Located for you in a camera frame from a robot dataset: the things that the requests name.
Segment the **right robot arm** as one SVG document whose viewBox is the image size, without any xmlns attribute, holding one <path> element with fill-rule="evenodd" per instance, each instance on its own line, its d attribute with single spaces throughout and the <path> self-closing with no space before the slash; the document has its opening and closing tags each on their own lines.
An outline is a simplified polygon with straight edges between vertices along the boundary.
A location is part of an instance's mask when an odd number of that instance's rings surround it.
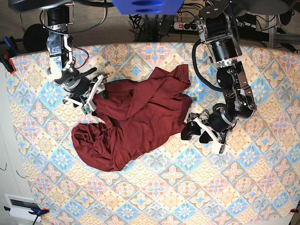
<svg viewBox="0 0 300 225">
<path fill-rule="evenodd" d="M 75 67 L 72 51 L 74 42 L 71 33 L 68 32 L 68 25 L 73 23 L 70 19 L 70 9 L 73 6 L 73 3 L 67 3 L 44 9 L 39 19 L 41 25 L 49 33 L 46 47 L 50 57 L 48 69 L 50 80 L 67 92 L 63 103 L 70 102 L 88 115 L 96 111 L 96 105 L 93 102 L 96 94 L 107 98 L 105 79 L 109 74 L 100 72 L 94 78 L 89 79 L 87 76 L 95 73 L 96 67 L 86 72 L 80 72 Z"/>
</svg>

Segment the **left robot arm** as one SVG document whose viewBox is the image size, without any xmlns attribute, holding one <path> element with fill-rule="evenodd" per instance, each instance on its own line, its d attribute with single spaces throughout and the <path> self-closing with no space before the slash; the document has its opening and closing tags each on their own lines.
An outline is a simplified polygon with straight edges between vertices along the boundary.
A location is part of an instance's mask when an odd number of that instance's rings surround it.
<svg viewBox="0 0 300 225">
<path fill-rule="evenodd" d="M 247 119 L 257 110 L 254 96 L 241 61 L 239 32 L 230 1 L 215 0 L 199 10 L 194 19 L 199 40 L 192 48 L 192 63 L 197 77 L 214 91 L 223 93 L 225 102 L 217 103 L 212 113 L 190 113 L 181 132 L 182 140 L 199 136 L 200 143 L 212 143 L 211 151 L 223 154 L 227 150 L 226 140 L 238 119 Z M 210 60 L 217 67 L 218 86 L 210 83 L 199 72 L 196 50 L 205 44 Z"/>
</svg>

